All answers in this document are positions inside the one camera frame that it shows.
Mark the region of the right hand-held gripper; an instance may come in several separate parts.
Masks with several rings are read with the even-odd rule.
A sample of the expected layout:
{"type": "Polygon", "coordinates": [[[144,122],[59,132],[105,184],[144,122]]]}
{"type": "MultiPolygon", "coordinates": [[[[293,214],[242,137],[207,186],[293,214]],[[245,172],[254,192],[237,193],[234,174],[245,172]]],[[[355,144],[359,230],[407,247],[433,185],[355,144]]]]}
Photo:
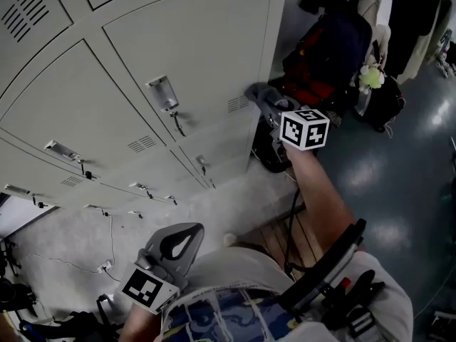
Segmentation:
{"type": "Polygon", "coordinates": [[[275,130],[279,143],[300,151],[325,146],[330,120],[319,110],[299,110],[301,104],[298,101],[281,93],[276,93],[274,103],[260,100],[256,104],[266,119],[279,119],[275,130]]]}

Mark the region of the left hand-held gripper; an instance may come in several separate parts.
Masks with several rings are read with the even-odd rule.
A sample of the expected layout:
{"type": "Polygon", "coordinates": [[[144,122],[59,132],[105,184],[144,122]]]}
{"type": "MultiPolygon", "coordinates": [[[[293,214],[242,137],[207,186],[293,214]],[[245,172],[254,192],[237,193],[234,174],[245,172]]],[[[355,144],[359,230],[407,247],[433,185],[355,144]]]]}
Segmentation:
{"type": "Polygon", "coordinates": [[[146,249],[127,265],[118,293],[145,310],[158,314],[188,286],[190,270],[204,239],[197,222],[174,224],[154,233],[146,249]]]}

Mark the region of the grey metal locker door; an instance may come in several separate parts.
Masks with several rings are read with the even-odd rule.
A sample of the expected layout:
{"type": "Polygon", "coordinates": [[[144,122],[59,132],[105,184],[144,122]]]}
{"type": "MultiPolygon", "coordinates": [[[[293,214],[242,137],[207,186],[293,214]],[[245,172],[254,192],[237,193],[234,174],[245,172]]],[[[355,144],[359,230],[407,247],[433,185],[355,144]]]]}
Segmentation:
{"type": "Polygon", "coordinates": [[[226,120],[257,81],[270,0],[161,0],[105,26],[174,139],[226,120]]]}

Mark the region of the person's right forearm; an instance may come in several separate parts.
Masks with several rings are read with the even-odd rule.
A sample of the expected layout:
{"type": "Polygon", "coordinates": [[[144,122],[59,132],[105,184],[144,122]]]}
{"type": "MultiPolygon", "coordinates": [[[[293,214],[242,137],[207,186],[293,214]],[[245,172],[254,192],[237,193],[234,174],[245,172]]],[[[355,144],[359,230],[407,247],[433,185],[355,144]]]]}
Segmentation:
{"type": "Polygon", "coordinates": [[[311,151],[284,147],[306,205],[309,227],[321,250],[327,252],[356,218],[311,151]]]}

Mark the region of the person's left forearm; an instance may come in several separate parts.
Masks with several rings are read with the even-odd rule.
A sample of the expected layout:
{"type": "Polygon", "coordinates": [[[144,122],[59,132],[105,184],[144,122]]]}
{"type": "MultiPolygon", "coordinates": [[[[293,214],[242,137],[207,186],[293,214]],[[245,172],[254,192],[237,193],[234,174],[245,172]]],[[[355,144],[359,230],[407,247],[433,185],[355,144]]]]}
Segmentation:
{"type": "Polygon", "coordinates": [[[160,314],[133,304],[125,321],[118,342],[154,342],[161,331],[160,314]]]}

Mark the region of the grey metal locker bank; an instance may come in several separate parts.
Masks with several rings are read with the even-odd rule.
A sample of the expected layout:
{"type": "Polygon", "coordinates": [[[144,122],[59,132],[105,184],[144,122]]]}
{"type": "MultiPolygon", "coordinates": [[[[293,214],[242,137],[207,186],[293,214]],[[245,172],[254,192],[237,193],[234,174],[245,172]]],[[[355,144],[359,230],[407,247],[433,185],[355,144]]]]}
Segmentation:
{"type": "MultiPolygon", "coordinates": [[[[244,95],[252,83],[226,120],[176,140],[110,42],[106,25],[158,1],[0,0],[0,191],[142,214],[246,172],[260,115],[244,95]]],[[[253,83],[269,77],[283,7],[269,2],[253,83]]]]}

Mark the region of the red and black bag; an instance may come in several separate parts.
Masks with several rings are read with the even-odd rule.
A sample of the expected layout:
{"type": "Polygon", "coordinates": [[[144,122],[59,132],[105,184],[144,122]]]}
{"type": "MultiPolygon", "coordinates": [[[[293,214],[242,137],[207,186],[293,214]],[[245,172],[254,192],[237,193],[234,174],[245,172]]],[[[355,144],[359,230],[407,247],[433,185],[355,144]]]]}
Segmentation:
{"type": "Polygon", "coordinates": [[[302,104],[319,105],[336,90],[328,67],[328,47],[324,28],[311,28],[282,61],[283,92],[302,104]]]}

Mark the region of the black backpack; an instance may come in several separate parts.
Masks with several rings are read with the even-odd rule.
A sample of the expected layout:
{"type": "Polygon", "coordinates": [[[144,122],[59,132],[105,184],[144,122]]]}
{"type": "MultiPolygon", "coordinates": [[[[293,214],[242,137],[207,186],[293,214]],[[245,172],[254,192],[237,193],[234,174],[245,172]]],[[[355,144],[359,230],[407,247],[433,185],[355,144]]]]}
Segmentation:
{"type": "Polygon", "coordinates": [[[260,163],[272,173],[284,172],[291,167],[291,162],[286,156],[285,149],[281,143],[275,143],[271,136],[272,128],[265,120],[260,120],[254,142],[252,153],[260,163]]]}

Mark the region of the person's white printed t-shirt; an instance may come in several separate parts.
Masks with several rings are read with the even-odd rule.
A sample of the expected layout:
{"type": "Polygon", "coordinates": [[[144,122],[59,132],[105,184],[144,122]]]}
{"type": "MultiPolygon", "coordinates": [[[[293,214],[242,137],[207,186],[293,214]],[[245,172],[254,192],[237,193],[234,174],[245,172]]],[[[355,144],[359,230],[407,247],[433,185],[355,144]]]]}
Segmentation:
{"type": "MultiPolygon", "coordinates": [[[[378,337],[386,342],[412,342],[410,298],[366,252],[356,252],[336,277],[356,281],[365,271],[385,288],[369,305],[378,337]]],[[[165,312],[162,342],[354,342],[348,328],[328,330],[323,309],[315,306],[296,320],[276,302],[290,286],[271,257],[241,247],[201,256],[187,275],[190,285],[165,312]]]]}

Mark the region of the navy backpack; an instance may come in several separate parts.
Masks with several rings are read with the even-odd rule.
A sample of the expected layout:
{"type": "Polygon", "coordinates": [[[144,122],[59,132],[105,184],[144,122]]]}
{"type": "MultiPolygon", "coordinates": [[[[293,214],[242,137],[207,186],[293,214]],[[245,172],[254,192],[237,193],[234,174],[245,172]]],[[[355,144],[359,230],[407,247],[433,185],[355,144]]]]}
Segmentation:
{"type": "Polygon", "coordinates": [[[335,87],[348,84],[371,44],[370,24],[355,11],[332,11],[309,34],[316,37],[309,59],[312,77],[335,87]]]}

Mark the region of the wooden slatted platform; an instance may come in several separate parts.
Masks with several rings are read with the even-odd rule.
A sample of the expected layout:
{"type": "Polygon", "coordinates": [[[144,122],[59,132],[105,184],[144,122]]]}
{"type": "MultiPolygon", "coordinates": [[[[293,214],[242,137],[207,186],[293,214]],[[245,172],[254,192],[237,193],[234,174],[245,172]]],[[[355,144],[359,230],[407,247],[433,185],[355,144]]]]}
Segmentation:
{"type": "Polygon", "coordinates": [[[243,234],[240,239],[242,242],[263,247],[282,270],[284,270],[287,246],[289,246],[288,261],[303,268],[310,268],[323,257],[324,252],[310,228],[304,204],[296,207],[290,239],[288,238],[289,218],[289,213],[285,213],[243,234]]]}

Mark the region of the green plush toy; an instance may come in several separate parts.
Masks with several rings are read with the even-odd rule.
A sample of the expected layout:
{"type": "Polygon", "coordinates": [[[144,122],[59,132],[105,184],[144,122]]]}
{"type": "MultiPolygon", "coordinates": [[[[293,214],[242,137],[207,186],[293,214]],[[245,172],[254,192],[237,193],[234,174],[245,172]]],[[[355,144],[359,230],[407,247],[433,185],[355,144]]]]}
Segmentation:
{"type": "Polygon", "coordinates": [[[358,89],[364,94],[372,89],[379,89],[385,82],[385,76],[377,65],[364,65],[358,75],[358,89]]]}

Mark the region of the beige hanging coat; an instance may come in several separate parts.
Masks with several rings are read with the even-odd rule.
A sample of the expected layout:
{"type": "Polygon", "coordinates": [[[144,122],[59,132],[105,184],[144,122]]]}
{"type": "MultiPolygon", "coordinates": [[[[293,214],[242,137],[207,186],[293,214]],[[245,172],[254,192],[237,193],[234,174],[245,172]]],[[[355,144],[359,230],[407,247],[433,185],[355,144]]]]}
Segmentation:
{"type": "Polygon", "coordinates": [[[396,79],[398,84],[402,85],[404,82],[414,79],[421,65],[434,55],[437,44],[447,29],[451,11],[451,0],[442,0],[439,3],[429,34],[418,37],[407,66],[396,79]]]}

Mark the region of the black chest-mounted device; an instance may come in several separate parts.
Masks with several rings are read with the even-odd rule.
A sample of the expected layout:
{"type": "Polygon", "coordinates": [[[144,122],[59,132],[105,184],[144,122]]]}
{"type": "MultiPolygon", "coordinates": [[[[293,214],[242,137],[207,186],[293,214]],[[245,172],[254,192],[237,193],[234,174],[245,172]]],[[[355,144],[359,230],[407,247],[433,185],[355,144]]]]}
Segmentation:
{"type": "Polygon", "coordinates": [[[366,221],[359,219],[350,224],[323,257],[296,283],[277,297],[279,305],[288,311],[306,308],[353,258],[362,240],[366,221]]]}

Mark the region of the black jacket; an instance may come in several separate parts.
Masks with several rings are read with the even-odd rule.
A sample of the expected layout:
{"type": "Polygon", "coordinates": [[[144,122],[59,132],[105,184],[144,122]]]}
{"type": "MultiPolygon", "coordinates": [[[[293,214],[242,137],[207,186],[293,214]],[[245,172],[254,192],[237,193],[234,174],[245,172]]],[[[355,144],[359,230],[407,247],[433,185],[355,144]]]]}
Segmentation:
{"type": "Polygon", "coordinates": [[[394,78],[402,74],[420,36],[433,27],[440,0],[393,0],[385,72],[394,78]]]}

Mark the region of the black office chair base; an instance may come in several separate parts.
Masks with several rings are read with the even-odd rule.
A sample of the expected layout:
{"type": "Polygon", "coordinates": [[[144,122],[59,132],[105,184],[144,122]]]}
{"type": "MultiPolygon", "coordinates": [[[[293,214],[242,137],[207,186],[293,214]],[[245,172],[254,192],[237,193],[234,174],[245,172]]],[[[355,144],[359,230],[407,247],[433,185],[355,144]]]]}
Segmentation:
{"type": "Polygon", "coordinates": [[[16,244],[8,238],[0,241],[0,278],[6,276],[6,268],[8,266],[15,277],[19,276],[17,269],[21,269],[21,265],[13,255],[13,248],[15,246],[16,244]]]}
{"type": "Polygon", "coordinates": [[[33,308],[36,295],[29,285],[12,284],[6,278],[0,278],[0,311],[19,311],[26,309],[37,317],[33,308]]]}

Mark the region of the black chest harness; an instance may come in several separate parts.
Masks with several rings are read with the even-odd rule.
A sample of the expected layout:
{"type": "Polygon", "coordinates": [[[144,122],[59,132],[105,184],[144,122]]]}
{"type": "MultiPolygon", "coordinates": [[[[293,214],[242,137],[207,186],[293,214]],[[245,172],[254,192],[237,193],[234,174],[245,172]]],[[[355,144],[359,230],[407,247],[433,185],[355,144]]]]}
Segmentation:
{"type": "Polygon", "coordinates": [[[383,281],[374,282],[375,272],[371,269],[365,271],[358,278],[349,291],[351,280],[344,277],[333,290],[323,305],[328,310],[323,315],[321,322],[330,331],[348,329],[350,337],[356,342],[383,342],[376,326],[375,317],[368,308],[374,299],[384,290],[383,281]]]}

